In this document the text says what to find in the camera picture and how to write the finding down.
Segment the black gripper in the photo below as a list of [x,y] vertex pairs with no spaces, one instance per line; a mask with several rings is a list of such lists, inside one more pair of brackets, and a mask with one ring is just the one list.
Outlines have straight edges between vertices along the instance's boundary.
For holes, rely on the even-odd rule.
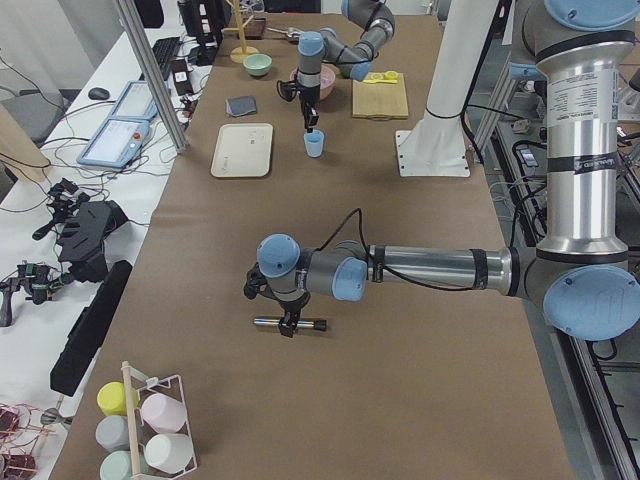
[[299,99],[301,102],[301,112],[304,119],[304,128],[310,132],[311,128],[317,125],[319,115],[315,109],[320,97],[320,86],[298,86]]
[[274,291],[273,296],[284,312],[291,315],[300,315],[311,299],[309,292],[298,290],[288,293]]

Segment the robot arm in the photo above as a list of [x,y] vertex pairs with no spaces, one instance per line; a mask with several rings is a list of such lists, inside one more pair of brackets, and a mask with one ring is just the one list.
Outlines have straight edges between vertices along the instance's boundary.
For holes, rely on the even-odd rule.
[[[365,81],[395,33],[384,1],[343,1],[342,15],[363,29],[348,47],[335,30],[302,31],[294,79],[278,82],[288,102],[296,94],[305,120],[307,154],[318,157],[324,135],[314,129],[320,68],[333,64]],[[396,131],[402,176],[469,176],[463,132],[480,149],[464,115],[480,73],[500,1],[451,1],[423,118]],[[273,234],[257,247],[244,295],[278,302],[280,334],[292,337],[311,293],[359,301],[365,282],[404,281],[432,290],[491,289],[535,304],[556,329],[603,341],[639,321],[639,280],[628,270],[629,247],[616,236],[618,68],[634,46],[639,1],[513,1],[511,74],[546,80],[546,182],[512,199],[510,242],[499,251],[442,250],[366,244],[362,211],[354,209],[315,249]],[[522,207],[546,192],[546,233],[535,248],[514,246]],[[324,251],[354,215],[359,242]]]
[[329,27],[304,31],[299,37],[295,88],[307,133],[311,133],[318,122],[316,105],[319,102],[322,64],[332,64],[343,76],[362,81],[378,52],[394,36],[394,15],[382,1],[343,1],[342,15],[363,29],[353,46],[343,43]]

